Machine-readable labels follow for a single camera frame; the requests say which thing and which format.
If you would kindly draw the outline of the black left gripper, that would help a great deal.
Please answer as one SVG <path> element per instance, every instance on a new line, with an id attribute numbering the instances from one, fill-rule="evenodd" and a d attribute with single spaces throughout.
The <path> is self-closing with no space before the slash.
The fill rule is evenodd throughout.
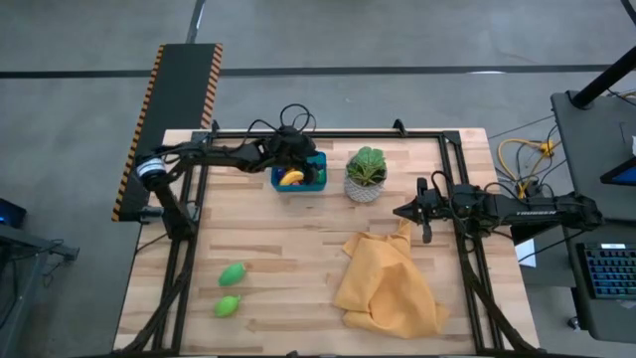
<path id="1" fill-rule="evenodd" d="M 280 128 L 265 140 L 267 158 L 266 167 L 286 167 L 305 172 L 304 183 L 317 183 L 320 178 L 320 167 L 311 164 L 308 159 L 318 155 L 313 139 L 302 131 Z"/>

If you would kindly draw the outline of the white paper sheet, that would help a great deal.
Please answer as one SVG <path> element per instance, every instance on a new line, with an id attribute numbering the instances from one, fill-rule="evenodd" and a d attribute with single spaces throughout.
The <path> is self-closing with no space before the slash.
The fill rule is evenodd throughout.
<path id="1" fill-rule="evenodd" d="M 535 268 L 537 266 L 535 250 L 536 246 L 533 239 L 515 245 L 518 263 L 523 267 Z"/>

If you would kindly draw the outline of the orange waffle cloth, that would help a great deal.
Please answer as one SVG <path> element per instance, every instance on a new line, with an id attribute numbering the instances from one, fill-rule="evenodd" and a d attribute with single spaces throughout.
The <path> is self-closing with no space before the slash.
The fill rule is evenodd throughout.
<path id="1" fill-rule="evenodd" d="M 350 262 L 333 304 L 346 326 L 402 339 L 443 332 L 449 311 L 413 262 L 410 221 L 388 235 L 357 233 L 343 251 Z"/>

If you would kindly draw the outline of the teal plastic tupperware container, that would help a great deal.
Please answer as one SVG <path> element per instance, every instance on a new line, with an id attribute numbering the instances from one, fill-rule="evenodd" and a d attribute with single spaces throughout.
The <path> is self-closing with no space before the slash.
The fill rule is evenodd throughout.
<path id="1" fill-rule="evenodd" d="M 320 167 L 320 170 L 325 169 L 327 172 L 327 156 L 325 152 L 319 151 L 316 156 L 309 157 L 307 162 L 317 165 Z M 279 186 L 273 177 L 273 172 L 276 168 L 282 168 L 285 172 L 288 172 L 288 170 L 283 167 L 274 167 L 271 169 L 270 183 L 277 192 L 318 192 L 326 187 L 327 181 L 324 183 L 318 181 L 317 183 L 310 184 L 302 181 L 302 184 L 298 186 Z"/>

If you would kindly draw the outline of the grey metal stand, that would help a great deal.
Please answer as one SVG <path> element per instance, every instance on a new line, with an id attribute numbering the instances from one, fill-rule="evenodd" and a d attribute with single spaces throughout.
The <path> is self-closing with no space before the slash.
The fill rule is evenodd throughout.
<path id="1" fill-rule="evenodd" d="M 15 354 L 38 277 L 44 273 L 49 256 L 72 262 L 79 251 L 61 239 L 47 240 L 0 224 L 0 358 Z"/>

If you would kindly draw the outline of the potted succulent in patterned pot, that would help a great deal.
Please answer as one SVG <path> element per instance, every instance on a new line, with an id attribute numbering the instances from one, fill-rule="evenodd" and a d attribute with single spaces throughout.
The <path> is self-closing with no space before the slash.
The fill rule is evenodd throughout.
<path id="1" fill-rule="evenodd" d="M 384 152 L 364 146 L 346 165 L 345 193 L 355 202 L 371 203 L 382 194 L 387 173 Z"/>

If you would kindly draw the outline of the dark device with blue light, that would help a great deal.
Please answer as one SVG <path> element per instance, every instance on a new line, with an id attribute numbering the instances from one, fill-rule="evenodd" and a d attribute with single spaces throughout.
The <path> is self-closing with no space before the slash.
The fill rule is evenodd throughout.
<path id="1" fill-rule="evenodd" d="M 0 198 L 0 225 L 21 229 L 26 215 L 27 211 L 24 208 Z"/>

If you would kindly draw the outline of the black hazard-striped floor mat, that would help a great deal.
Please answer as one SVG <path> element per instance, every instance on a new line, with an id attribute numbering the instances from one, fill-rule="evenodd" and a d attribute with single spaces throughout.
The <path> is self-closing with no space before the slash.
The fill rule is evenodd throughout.
<path id="1" fill-rule="evenodd" d="M 155 57 L 112 209 L 113 222 L 131 222 L 148 194 L 135 178 L 134 159 L 163 143 L 172 129 L 209 129 L 220 77 L 221 44 L 167 44 Z"/>

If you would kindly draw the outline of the dark tablet with blue screen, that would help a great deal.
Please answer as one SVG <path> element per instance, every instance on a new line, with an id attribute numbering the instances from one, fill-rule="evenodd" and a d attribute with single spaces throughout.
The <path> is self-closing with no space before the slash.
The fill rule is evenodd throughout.
<path id="1" fill-rule="evenodd" d="M 636 187 L 636 156 L 603 174 L 600 181 L 603 184 Z"/>

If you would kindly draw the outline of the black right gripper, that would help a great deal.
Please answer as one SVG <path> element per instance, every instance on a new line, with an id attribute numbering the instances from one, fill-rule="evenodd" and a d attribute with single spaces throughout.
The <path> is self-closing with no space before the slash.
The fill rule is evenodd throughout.
<path id="1" fill-rule="evenodd" d="M 442 205 L 444 204 L 443 196 L 436 184 L 432 188 L 428 187 L 428 181 L 425 178 L 418 178 L 416 181 L 416 197 L 406 204 L 395 208 L 395 215 L 399 217 L 399 222 L 418 224 L 422 228 L 422 241 L 425 244 L 432 242 L 432 228 L 430 226 L 431 219 L 444 219 L 440 214 Z"/>

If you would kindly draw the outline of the grey cart top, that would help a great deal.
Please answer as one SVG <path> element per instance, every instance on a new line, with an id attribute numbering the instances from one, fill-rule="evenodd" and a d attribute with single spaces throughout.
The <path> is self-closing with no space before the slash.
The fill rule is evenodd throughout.
<path id="1" fill-rule="evenodd" d="M 593 199 L 606 218 L 636 221 L 636 187 L 600 181 L 636 156 L 636 105 L 603 96 L 579 109 L 567 92 L 554 93 L 551 102 L 575 191 Z"/>

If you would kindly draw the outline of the grey keyboard desk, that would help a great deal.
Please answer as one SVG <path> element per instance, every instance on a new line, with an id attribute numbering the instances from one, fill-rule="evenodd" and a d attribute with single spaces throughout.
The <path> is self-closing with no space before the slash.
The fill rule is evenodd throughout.
<path id="1" fill-rule="evenodd" d="M 636 344 L 636 300 L 595 299 L 582 275 L 577 244 L 635 244 L 636 222 L 609 222 L 591 232 L 567 231 L 566 248 L 574 278 L 572 298 L 580 327 L 593 338 Z"/>

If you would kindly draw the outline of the backlit computer keyboard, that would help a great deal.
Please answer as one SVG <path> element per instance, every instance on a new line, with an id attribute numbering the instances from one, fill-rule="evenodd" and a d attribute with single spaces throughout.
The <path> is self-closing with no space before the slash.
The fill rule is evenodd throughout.
<path id="1" fill-rule="evenodd" d="M 595 299 L 636 300 L 635 244 L 577 244 L 582 275 Z"/>

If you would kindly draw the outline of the black diagonal pole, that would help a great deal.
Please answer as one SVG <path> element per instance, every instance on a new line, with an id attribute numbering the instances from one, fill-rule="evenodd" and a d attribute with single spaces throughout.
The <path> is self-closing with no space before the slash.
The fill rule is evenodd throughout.
<path id="1" fill-rule="evenodd" d="M 581 91 L 570 94 L 570 103 L 576 108 L 588 109 L 599 96 L 634 69 L 636 69 L 636 46 L 632 47 Z"/>

